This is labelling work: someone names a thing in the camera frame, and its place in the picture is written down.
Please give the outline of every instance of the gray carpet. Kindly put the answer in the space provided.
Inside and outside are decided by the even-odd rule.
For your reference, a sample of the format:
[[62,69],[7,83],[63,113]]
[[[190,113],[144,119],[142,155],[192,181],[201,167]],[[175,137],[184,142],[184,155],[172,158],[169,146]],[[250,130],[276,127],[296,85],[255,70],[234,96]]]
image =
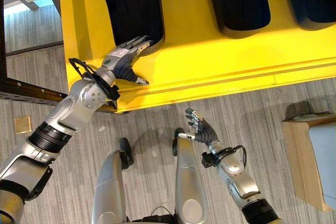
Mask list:
[[[27,43],[17,42],[25,39],[17,36],[11,43]],[[67,90],[62,47],[14,56],[7,64],[12,78],[63,92]],[[43,193],[27,202],[22,223],[90,223],[93,188],[100,166],[108,152],[117,148],[121,137],[129,139],[135,158],[134,165],[123,172],[130,219],[147,216],[158,205],[173,211],[176,160],[171,144],[177,127],[188,129],[184,117],[187,107],[203,113],[226,146],[246,146],[248,172],[287,223],[336,223],[335,211],[321,213],[295,197],[281,127],[282,120],[295,115],[335,112],[335,88],[336,79],[327,79],[124,115],[96,112],[62,150]],[[47,105],[0,100],[0,162],[28,136],[14,134],[14,118],[30,115],[32,127],[36,128],[51,109]],[[204,145],[197,143],[194,149],[199,157],[206,151]],[[207,223],[246,223],[216,170],[201,168],[201,172],[209,201]],[[157,211],[157,214],[164,213],[161,209]]]

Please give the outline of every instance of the robot forearm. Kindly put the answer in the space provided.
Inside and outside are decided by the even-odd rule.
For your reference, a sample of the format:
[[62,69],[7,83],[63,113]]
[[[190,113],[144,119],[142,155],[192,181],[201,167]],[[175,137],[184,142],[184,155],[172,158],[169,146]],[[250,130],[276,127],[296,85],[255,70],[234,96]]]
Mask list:
[[36,198],[48,182],[53,171],[49,165],[105,99],[92,80],[77,81],[34,133],[15,148],[0,168],[0,223],[20,222],[24,202]]

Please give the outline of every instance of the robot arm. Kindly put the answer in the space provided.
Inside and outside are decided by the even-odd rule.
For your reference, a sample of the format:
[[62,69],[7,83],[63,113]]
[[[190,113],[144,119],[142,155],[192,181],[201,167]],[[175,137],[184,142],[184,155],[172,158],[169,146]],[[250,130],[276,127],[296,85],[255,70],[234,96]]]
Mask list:
[[0,167],[0,223],[19,223],[26,200],[36,198],[48,182],[52,164],[70,138],[82,129],[100,108],[106,98],[116,100],[118,87],[115,79],[124,79],[141,85],[149,83],[132,70],[133,59],[150,46],[147,36],[137,37],[119,45],[110,52],[103,64],[93,71],[85,62],[70,59],[86,73],[76,81],[64,98],[50,112],[34,133],[15,148]]
[[[272,206],[260,193],[256,182],[245,170],[246,150],[238,145],[234,148],[225,148],[218,140],[216,132],[206,120],[192,109],[186,110],[188,124],[198,133],[180,133],[178,136],[204,143],[210,153],[202,154],[202,164],[205,168],[217,167],[218,174],[225,182],[230,195],[250,224],[283,223],[273,210]],[[236,154],[242,148],[244,157],[241,161]]]

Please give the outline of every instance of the black rubber joint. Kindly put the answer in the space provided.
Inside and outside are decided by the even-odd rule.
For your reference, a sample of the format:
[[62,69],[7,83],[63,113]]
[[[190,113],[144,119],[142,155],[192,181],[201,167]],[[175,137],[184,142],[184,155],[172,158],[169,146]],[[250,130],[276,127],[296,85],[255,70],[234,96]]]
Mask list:
[[59,153],[68,143],[70,135],[67,135],[46,122],[43,122],[29,137],[29,141],[37,147],[52,153]]
[[242,212],[249,224],[267,224],[279,219],[273,207],[265,199],[252,202],[244,207]]

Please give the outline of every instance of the yellow shelf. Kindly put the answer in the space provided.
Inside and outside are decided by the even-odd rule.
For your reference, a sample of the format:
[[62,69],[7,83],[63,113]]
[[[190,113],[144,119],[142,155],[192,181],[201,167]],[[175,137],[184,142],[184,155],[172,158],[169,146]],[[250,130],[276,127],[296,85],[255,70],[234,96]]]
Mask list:
[[[118,111],[336,77],[336,26],[305,31],[288,0],[269,0],[271,23],[244,39],[225,38],[211,0],[162,0],[166,40],[134,71],[150,85],[117,81]],[[105,0],[61,0],[66,59],[99,67],[114,47]],[[68,84],[79,79],[67,61]]]

